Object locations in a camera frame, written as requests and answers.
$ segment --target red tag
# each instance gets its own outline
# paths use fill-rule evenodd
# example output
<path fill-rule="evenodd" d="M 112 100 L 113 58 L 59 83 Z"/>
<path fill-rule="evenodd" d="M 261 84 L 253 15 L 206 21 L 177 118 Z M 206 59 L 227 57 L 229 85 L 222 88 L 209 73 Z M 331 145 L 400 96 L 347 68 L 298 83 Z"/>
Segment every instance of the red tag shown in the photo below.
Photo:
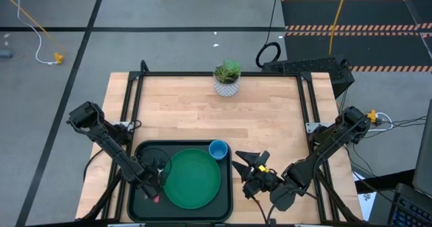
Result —
<path fill-rule="evenodd" d="M 155 203 L 158 203 L 160 199 L 161 199 L 161 198 L 160 198 L 160 195 L 157 195 L 157 197 L 155 197 L 155 198 L 153 199 L 153 201 L 154 201 Z"/>

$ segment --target wooden tabletop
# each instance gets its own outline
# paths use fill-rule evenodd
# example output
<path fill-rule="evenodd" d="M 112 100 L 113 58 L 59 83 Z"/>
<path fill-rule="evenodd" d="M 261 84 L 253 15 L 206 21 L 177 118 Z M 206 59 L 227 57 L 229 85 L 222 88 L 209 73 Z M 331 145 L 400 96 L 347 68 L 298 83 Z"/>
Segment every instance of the wooden tabletop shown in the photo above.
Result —
<path fill-rule="evenodd" d="M 103 111 L 105 119 L 118 122 L 122 111 L 128 73 L 112 73 Z M 328 74 L 313 74 L 315 97 L 322 122 L 333 123 L 338 115 Z M 136 85 L 132 87 L 132 98 Z M 308 114 L 311 121 L 307 86 L 304 83 Z M 241 77 L 240 90 L 233 97 L 221 97 L 213 88 L 213 77 L 148 76 L 138 110 L 142 126 L 136 130 L 132 152 L 142 141 L 151 139 L 214 139 L 225 140 L 232 151 L 270 152 L 269 168 L 282 172 L 290 163 L 308 155 L 302 109 L 295 78 Z M 93 145 L 92 155 L 100 147 Z M 233 160 L 241 161 L 233 154 Z M 362 218 L 357 192 L 345 149 L 329 160 L 336 192 L 351 211 Z M 111 159 L 106 153 L 96 157 L 88 168 L 76 217 L 84 216 L 97 202 L 107 186 Z M 256 203 L 244 197 L 240 175 L 233 169 L 234 210 L 227 223 L 263 223 Z M 314 187 L 309 192 L 315 194 Z M 331 219 L 328 197 L 324 192 L 327 219 Z M 129 186 L 121 215 L 122 222 L 131 222 L 127 214 Z M 267 213 L 271 207 L 269 193 L 256 198 Z M 114 216 L 117 191 L 111 198 L 110 217 Z M 296 201 L 285 212 L 275 209 L 272 218 L 278 224 L 318 224 L 317 202 L 307 197 Z"/>

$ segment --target patterned plant pot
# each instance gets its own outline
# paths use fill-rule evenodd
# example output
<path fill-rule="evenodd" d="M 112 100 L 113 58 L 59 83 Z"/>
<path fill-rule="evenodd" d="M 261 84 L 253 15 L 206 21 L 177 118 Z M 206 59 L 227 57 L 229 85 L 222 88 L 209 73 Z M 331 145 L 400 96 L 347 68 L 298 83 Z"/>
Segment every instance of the patterned plant pot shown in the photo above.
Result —
<path fill-rule="evenodd" d="M 215 75 L 213 74 L 213 77 L 215 78 L 215 90 L 216 93 L 218 93 L 221 96 L 224 97 L 230 97 L 233 96 L 237 93 L 238 91 L 238 87 L 240 86 L 240 76 L 237 78 L 237 80 L 231 84 L 223 84 L 221 82 L 219 82 Z"/>

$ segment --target black keyboard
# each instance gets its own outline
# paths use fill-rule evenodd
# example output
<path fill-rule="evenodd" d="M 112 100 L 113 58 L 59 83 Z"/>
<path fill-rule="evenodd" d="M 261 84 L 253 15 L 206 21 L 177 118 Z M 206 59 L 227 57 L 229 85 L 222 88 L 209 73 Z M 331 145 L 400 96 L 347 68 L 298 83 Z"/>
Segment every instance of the black keyboard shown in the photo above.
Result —
<path fill-rule="evenodd" d="M 432 213 L 399 197 L 391 224 L 392 226 L 432 227 Z"/>
<path fill-rule="evenodd" d="M 332 80 L 342 79 L 346 70 L 348 70 L 348 65 L 342 63 L 338 57 L 302 61 L 274 61 L 265 63 L 263 68 L 265 72 L 328 72 Z"/>

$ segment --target computer monitor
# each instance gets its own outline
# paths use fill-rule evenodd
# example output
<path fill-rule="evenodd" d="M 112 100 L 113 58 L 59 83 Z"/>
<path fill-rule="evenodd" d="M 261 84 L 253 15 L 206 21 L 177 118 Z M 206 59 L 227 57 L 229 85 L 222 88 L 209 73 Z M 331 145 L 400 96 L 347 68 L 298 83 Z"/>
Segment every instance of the computer monitor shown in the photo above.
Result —
<path fill-rule="evenodd" d="M 432 197 L 432 99 L 429 102 L 412 185 L 415 189 Z"/>

